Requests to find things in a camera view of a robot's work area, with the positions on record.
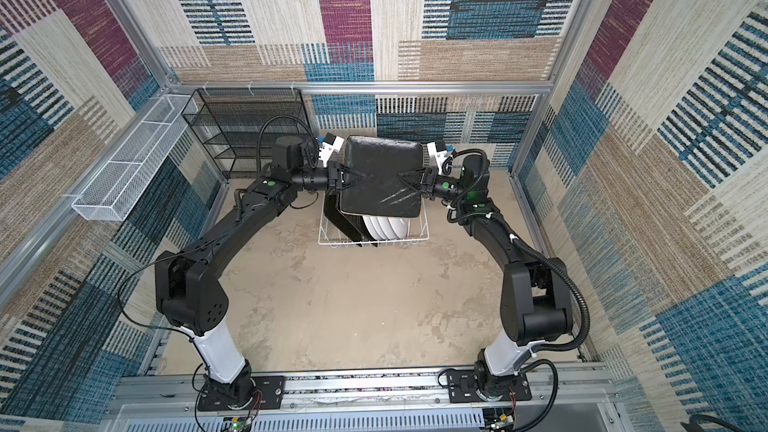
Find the floral square plate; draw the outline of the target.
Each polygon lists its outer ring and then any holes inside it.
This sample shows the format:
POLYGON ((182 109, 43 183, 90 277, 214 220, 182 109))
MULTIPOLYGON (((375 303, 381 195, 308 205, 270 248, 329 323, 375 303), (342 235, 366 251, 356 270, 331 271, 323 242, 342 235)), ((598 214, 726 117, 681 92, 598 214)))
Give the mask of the floral square plate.
POLYGON ((323 203, 323 215, 330 224, 335 226, 350 241, 357 239, 357 229, 349 219, 340 211, 339 195, 337 193, 327 193, 323 203))

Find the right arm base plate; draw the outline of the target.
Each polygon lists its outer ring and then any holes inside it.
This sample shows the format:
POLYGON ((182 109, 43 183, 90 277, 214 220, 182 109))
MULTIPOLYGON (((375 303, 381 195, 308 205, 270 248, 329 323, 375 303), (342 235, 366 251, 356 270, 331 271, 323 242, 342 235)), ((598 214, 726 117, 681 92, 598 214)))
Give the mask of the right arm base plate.
POLYGON ((438 384, 447 390, 451 403, 530 401, 532 392, 524 374, 511 376, 507 388, 495 395, 485 394, 472 370, 445 368, 438 373, 438 384))

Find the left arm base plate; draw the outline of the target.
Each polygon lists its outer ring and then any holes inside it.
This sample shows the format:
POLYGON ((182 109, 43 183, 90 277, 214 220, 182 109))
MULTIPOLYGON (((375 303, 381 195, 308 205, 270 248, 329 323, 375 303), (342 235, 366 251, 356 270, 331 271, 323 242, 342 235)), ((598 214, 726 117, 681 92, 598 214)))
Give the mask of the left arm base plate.
POLYGON ((198 412, 277 410, 283 400, 284 376, 251 376, 233 384, 205 379, 198 412))

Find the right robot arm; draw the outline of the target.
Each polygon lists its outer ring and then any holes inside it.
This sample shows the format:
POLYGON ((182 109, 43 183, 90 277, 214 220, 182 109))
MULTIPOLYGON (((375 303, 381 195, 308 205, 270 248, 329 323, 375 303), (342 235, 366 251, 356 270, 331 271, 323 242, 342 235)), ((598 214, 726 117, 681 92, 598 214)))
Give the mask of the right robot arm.
POLYGON ((449 221, 483 245, 501 269, 501 332, 474 365, 478 395, 498 400, 536 352, 572 331, 573 311, 564 265, 542 257, 506 222, 489 196, 486 163, 471 154, 457 178, 440 175, 436 167, 400 172, 397 178, 423 197, 441 199, 449 221))

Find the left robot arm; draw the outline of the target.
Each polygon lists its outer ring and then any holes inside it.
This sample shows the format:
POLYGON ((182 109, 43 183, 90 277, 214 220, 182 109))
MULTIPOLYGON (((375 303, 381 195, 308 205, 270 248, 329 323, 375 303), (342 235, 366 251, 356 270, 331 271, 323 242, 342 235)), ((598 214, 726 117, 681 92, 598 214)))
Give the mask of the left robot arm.
POLYGON ((301 191, 342 191, 365 175, 335 161, 314 166, 303 158, 295 136, 280 139, 268 162, 235 205, 203 237, 155 263, 157 310, 172 329, 187 336, 207 367, 208 387, 230 408, 251 401, 251 366, 226 324, 229 299, 220 284, 228 264, 264 226, 279 217, 301 191))

